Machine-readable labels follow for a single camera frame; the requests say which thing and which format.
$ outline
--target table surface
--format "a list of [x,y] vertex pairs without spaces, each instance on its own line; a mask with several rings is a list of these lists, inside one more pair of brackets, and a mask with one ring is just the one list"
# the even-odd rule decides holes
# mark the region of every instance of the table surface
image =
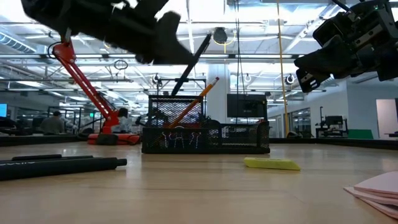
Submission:
[[302,171],[246,168],[245,155],[141,154],[138,146],[2,147],[2,160],[63,154],[129,162],[116,170],[1,182],[1,223],[397,223],[343,190],[398,170],[397,151],[320,144],[271,149],[272,158],[293,159]]

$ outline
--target black mesh organizer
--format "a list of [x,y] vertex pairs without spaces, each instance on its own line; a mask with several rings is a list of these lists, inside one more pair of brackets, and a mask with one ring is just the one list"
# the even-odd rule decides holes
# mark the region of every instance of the black mesh organizer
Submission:
[[196,96],[150,96],[149,120],[142,134],[142,152],[153,154],[269,153],[269,123],[220,124],[203,119],[203,103],[176,128],[166,128]]
[[179,122],[179,126],[200,124],[203,119],[203,97],[202,96],[149,96],[147,127],[163,128],[173,123],[179,114],[193,101],[200,100],[190,112]]

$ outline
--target yellow eraser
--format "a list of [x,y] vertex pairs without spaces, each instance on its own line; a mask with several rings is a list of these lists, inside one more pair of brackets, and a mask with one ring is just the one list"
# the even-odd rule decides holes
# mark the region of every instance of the yellow eraser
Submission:
[[246,157],[243,162],[250,168],[301,170],[299,165],[290,159],[268,159]]

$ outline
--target person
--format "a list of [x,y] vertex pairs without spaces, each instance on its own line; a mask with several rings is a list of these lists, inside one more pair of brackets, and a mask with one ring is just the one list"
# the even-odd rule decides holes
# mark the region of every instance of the person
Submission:
[[119,124],[112,127],[113,133],[130,133],[131,132],[131,123],[128,119],[129,110],[126,108],[119,109]]
[[55,135],[63,132],[63,121],[60,119],[61,113],[55,111],[51,118],[45,118],[40,125],[44,135]]

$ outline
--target yellow cable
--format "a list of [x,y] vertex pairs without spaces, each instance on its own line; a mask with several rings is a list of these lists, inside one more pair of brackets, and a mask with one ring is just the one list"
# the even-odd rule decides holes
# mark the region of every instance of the yellow cable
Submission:
[[104,43],[104,46],[105,46],[107,49],[110,49],[110,48],[111,48],[109,45],[107,45],[107,44],[105,43],[105,41],[103,41],[103,43]]
[[216,43],[216,44],[218,44],[218,45],[223,45],[223,46],[224,46],[224,54],[225,54],[225,53],[226,53],[226,46],[229,45],[229,44],[232,44],[232,42],[235,41],[235,37],[236,37],[236,33],[234,33],[234,38],[232,38],[232,40],[231,40],[229,43],[227,43],[227,44],[220,44],[220,43],[217,43],[217,41],[215,41],[214,38],[213,38],[213,41],[214,41],[214,43]]
[[279,0],[276,0],[276,7],[278,10],[278,36],[279,36],[279,56],[280,56],[280,79],[282,81],[282,94],[284,96],[284,105],[285,105],[285,133],[286,137],[289,133],[289,120],[287,119],[287,102],[286,102],[286,94],[285,94],[285,83],[284,83],[284,66],[282,64],[282,33],[280,31],[280,14],[279,14]]

